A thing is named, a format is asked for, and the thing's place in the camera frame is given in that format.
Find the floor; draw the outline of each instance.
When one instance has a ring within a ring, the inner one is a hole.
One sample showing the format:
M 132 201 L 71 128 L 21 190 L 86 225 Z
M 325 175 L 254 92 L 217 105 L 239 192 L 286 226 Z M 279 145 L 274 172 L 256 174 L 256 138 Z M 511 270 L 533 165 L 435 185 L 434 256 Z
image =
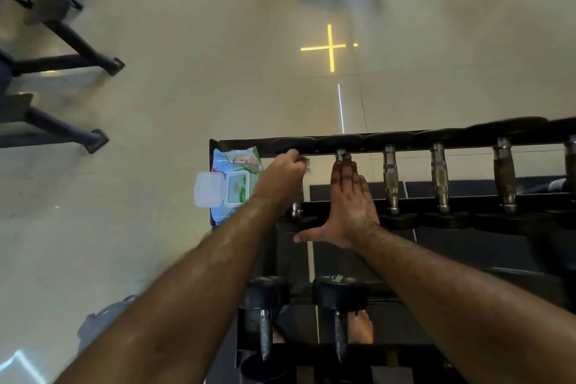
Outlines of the floor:
M 111 142 L 0 151 L 0 383 L 52 381 L 87 314 L 139 292 L 209 230 L 193 204 L 208 140 L 467 126 L 576 114 L 576 0 L 85 0 L 70 24 L 126 69 L 26 76 L 35 104 Z M 0 1 L 0 45 L 68 53 Z M 329 50 L 301 50 L 332 44 Z M 489 178 L 489 149 L 448 152 Z M 561 145 L 515 148 L 519 176 Z M 358 156 L 380 180 L 380 154 Z M 326 183 L 315 157 L 307 184 Z M 427 152 L 400 179 L 429 179 Z

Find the open hand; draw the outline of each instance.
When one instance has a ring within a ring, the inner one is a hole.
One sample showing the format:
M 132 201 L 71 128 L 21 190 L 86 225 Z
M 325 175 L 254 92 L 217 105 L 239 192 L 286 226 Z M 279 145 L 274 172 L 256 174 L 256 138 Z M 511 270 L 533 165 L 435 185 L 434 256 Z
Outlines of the open hand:
M 330 217 L 320 228 L 307 229 L 294 236 L 299 242 L 329 242 L 343 249 L 352 247 L 351 238 L 359 225 L 380 223 L 366 179 L 358 175 L 350 155 L 336 161 L 330 178 Z
M 278 155 L 258 179 L 252 197 L 270 199 L 281 216 L 300 198 L 302 180 L 306 173 L 306 158 L 296 149 Z

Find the person's left hand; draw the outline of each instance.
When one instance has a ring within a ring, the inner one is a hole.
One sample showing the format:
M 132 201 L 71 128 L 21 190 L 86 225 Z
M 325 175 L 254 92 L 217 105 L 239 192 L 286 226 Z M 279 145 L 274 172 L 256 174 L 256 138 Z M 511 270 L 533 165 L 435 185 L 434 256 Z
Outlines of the person's left hand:
M 271 200 L 278 216 L 300 197 L 302 179 L 306 173 L 306 158 L 296 149 L 278 155 L 258 179 L 252 197 Z

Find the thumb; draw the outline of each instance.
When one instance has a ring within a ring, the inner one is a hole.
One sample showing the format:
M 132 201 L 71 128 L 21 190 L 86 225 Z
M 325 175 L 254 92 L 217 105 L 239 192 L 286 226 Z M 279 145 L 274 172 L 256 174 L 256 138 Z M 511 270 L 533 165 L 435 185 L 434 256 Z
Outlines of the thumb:
M 300 231 L 298 234 L 294 235 L 294 243 L 300 242 L 321 242 L 324 241 L 326 237 L 326 225 L 319 228 L 306 229 L 305 231 Z

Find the person's right hand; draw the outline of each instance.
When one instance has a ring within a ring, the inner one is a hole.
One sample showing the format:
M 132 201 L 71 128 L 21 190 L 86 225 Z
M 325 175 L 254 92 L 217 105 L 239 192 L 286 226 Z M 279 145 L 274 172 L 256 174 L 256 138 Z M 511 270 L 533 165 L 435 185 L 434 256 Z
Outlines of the person's right hand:
M 336 161 L 330 178 L 330 217 L 320 228 L 294 236 L 294 242 L 329 242 L 343 249 L 352 247 L 357 228 L 367 222 L 380 223 L 366 179 L 358 175 L 350 155 Z

